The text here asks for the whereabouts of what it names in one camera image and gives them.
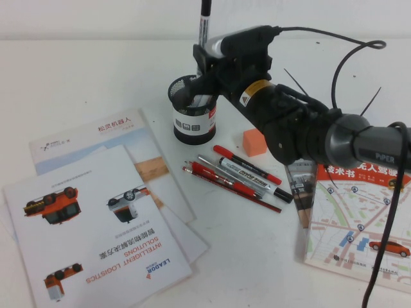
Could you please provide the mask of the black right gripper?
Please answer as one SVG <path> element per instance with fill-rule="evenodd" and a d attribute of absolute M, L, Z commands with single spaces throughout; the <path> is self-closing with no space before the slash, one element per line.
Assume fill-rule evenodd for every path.
<path fill-rule="evenodd" d="M 209 57 L 201 45 L 194 44 L 193 58 L 197 76 L 188 80 L 188 96 L 211 95 L 213 103 L 223 96 L 256 128 L 264 128 L 274 119 L 271 101 L 275 86 L 268 73 L 272 57 L 268 54 Z"/>

